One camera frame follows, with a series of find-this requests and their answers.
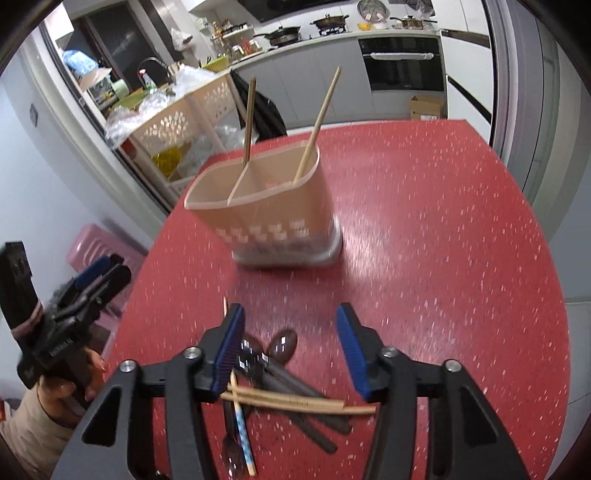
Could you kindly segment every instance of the utensil holder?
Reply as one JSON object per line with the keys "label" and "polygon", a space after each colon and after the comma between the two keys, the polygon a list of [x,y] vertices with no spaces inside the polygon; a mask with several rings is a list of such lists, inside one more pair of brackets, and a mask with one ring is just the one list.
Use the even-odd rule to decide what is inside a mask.
{"label": "utensil holder", "polygon": [[201,173],[187,192],[191,210],[249,267],[313,267],[336,261],[340,226],[316,147],[293,182],[305,142],[228,160]]}

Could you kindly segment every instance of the oven handle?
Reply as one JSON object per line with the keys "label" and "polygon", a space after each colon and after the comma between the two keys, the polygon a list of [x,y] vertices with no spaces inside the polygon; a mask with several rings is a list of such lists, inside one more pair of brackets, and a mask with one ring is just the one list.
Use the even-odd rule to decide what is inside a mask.
{"label": "oven handle", "polygon": [[378,53],[378,52],[373,52],[373,53],[364,53],[363,57],[364,58],[372,58],[374,60],[380,60],[380,61],[397,61],[397,60],[431,60],[432,58],[434,58],[434,54],[433,53],[404,53],[404,52],[399,52],[399,53]]}

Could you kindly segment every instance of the frying pan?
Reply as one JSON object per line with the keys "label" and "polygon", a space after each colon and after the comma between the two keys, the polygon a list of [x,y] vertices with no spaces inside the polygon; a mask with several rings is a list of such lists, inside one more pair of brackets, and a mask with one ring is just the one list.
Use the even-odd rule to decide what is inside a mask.
{"label": "frying pan", "polygon": [[283,47],[301,38],[300,27],[279,27],[271,33],[258,33],[255,37],[265,37],[273,47]]}
{"label": "frying pan", "polygon": [[326,14],[324,18],[314,20],[310,25],[316,25],[318,30],[324,30],[325,28],[340,28],[345,26],[347,18],[349,18],[348,15],[335,15],[334,17],[331,17],[329,14]]}

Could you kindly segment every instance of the sleeve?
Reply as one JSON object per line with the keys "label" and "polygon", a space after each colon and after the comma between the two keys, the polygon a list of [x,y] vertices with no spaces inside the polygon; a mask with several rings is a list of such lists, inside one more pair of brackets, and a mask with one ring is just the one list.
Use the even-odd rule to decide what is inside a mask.
{"label": "sleeve", "polygon": [[32,479],[48,480],[73,431],[47,416],[37,387],[25,393],[14,417],[0,422],[0,434]]}

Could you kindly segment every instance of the floor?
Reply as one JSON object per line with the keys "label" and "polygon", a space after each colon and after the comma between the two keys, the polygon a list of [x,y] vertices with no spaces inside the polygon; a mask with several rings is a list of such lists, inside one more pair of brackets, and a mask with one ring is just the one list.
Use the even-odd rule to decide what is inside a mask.
{"label": "floor", "polygon": [[591,303],[567,304],[566,310],[570,337],[569,406],[548,476],[569,452],[591,414]]}

